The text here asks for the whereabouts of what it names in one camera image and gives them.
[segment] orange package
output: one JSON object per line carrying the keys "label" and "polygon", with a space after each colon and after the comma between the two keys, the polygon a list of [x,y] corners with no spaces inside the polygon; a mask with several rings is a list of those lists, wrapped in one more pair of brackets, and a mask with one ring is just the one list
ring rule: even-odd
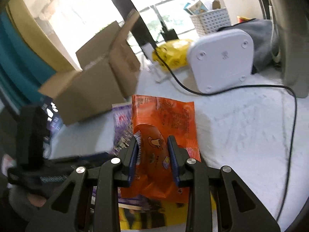
{"label": "orange package", "polygon": [[141,194],[151,199],[188,203],[189,188],[178,188],[173,180],[167,138],[174,135],[178,146],[200,161],[194,117],[194,102],[132,96],[133,133],[140,152],[131,187],[121,189],[123,198]]}

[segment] cardboard box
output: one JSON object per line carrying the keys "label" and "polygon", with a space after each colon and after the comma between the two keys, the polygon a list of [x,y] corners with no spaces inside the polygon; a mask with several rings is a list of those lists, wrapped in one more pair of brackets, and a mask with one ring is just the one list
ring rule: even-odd
{"label": "cardboard box", "polygon": [[135,93],[140,62],[126,39],[139,16],[131,11],[123,27],[115,21],[82,46],[76,52],[82,71],[58,72],[41,86],[64,124],[110,110]]}

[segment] white plastic device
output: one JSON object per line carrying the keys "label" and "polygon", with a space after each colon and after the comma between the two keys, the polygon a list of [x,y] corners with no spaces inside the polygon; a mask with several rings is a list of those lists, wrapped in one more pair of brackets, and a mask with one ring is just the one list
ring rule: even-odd
{"label": "white plastic device", "polygon": [[187,52],[197,88],[217,92],[244,81],[251,74],[254,46],[240,29],[208,34],[193,42]]}

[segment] table surface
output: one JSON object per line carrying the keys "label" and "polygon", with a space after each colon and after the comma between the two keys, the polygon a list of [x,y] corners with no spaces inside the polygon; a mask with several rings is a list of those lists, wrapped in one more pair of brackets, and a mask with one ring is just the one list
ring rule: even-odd
{"label": "table surface", "polygon": [[[177,74],[187,87],[197,90],[190,70]],[[250,76],[243,84],[281,84],[272,68]],[[207,164],[229,165],[252,189],[270,213],[280,208],[291,137],[294,99],[283,89],[245,88],[205,97],[183,90],[172,78],[161,84],[144,69],[137,94],[194,101],[200,152]],[[291,176],[286,203],[279,220],[284,231],[298,215],[309,196],[309,97],[298,99]],[[112,148],[112,112],[64,126],[52,141],[52,157],[85,155]],[[154,231],[184,231],[172,226]]]}

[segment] woven basket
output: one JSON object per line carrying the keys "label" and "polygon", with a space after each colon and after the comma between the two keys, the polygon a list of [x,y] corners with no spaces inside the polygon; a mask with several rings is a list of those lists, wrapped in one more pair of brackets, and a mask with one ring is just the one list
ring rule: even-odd
{"label": "woven basket", "polygon": [[199,15],[192,15],[190,18],[200,37],[217,32],[221,27],[231,26],[231,20],[226,8],[209,10]]}

